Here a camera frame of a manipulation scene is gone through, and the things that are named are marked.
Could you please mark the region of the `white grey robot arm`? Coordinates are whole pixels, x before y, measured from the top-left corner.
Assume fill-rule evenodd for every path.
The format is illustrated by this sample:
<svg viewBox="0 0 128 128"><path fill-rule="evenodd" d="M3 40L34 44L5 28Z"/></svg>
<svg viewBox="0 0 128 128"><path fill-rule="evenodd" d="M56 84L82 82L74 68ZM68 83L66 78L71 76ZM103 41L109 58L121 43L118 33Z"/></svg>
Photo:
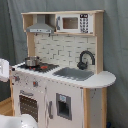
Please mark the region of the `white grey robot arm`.
<svg viewBox="0 0 128 128"><path fill-rule="evenodd" d="M7 82L10 78L9 62L0 58L0 81ZM38 128L37 122L29 114L21 116L5 116L0 114L0 128Z"/></svg>

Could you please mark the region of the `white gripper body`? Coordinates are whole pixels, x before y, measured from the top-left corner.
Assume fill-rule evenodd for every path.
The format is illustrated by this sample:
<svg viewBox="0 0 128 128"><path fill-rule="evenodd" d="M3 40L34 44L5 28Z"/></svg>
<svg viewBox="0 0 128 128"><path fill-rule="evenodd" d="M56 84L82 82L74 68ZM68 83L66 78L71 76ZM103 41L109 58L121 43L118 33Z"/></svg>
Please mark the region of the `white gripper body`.
<svg viewBox="0 0 128 128"><path fill-rule="evenodd" d="M9 62L0 58L0 81L7 82L9 79Z"/></svg>

